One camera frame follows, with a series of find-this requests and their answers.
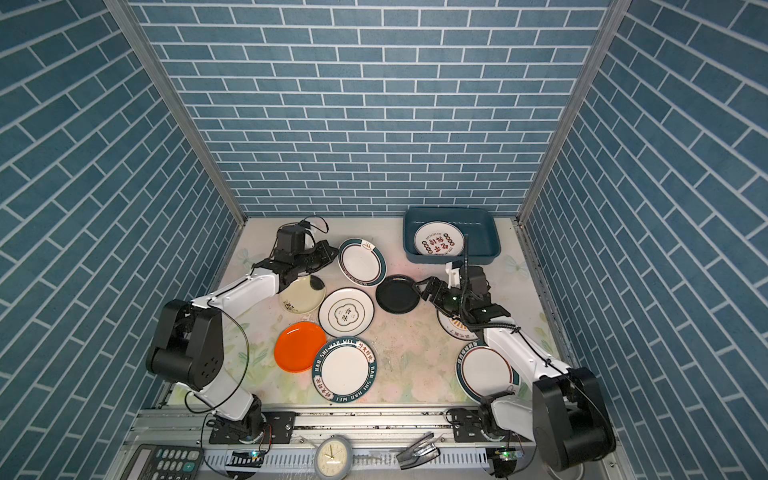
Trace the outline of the green red rim plate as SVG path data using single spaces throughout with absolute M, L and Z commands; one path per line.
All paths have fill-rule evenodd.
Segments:
M 519 374 L 502 355 L 479 341 L 460 350 L 455 370 L 460 387 L 477 403 L 496 393 L 517 394 L 521 386 Z

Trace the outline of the small green rim plate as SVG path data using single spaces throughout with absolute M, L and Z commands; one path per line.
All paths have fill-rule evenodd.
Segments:
M 343 275 L 362 287 L 374 287 L 387 276 L 387 265 L 381 251 L 371 242 L 351 238 L 340 248 L 338 264 Z

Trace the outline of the white plate red characters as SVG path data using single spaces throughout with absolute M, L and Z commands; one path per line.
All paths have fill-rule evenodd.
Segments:
M 458 256 L 464 249 L 463 233 L 453 224 L 433 221 L 420 226 L 414 234 L 417 252 L 425 256 Z

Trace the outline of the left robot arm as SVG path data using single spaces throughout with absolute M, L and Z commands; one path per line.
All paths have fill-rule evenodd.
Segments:
M 339 249 L 316 240 L 314 227 L 308 219 L 282 225 L 269 256 L 246 275 L 192 301 L 171 300 L 161 309 L 147 370 L 186 387 L 235 444 L 263 440 L 266 420 L 261 400 L 242 386 L 245 376 L 234 378 L 224 367 L 223 322 L 231 321 L 246 337 L 239 315 L 333 263 Z

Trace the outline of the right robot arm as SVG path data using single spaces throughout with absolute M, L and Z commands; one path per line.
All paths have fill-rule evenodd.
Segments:
M 492 301 L 480 266 L 455 261 L 446 271 L 446 281 L 431 276 L 416 282 L 414 291 L 500 354 L 531 391 L 529 400 L 509 387 L 483 396 L 484 433 L 533 440 L 543 462 L 557 472 L 613 453 L 616 435 L 595 375 L 556 359 L 514 323 L 510 312 Z

